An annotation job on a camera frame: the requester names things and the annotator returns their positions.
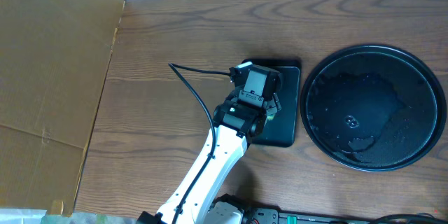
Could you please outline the green scouring sponge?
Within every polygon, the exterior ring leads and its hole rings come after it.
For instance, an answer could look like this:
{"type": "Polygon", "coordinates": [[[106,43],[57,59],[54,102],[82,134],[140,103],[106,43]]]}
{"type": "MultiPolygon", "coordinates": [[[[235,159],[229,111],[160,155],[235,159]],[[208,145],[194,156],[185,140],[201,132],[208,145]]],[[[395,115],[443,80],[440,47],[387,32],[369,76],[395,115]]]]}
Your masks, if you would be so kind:
{"type": "Polygon", "coordinates": [[[275,117],[275,113],[267,115],[266,116],[266,121],[272,121],[274,119],[274,117],[275,117]]]}

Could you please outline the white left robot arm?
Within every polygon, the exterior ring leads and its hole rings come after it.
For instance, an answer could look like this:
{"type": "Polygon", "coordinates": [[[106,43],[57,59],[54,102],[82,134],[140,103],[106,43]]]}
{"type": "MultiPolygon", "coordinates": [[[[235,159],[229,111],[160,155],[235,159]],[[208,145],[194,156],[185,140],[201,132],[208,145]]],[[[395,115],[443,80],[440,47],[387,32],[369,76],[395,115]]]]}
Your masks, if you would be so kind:
{"type": "Polygon", "coordinates": [[[144,211],[136,223],[250,223],[252,210],[244,203],[215,197],[250,140],[280,110],[275,92],[258,96],[234,90],[216,107],[205,144],[179,187],[156,214],[144,211]]]}

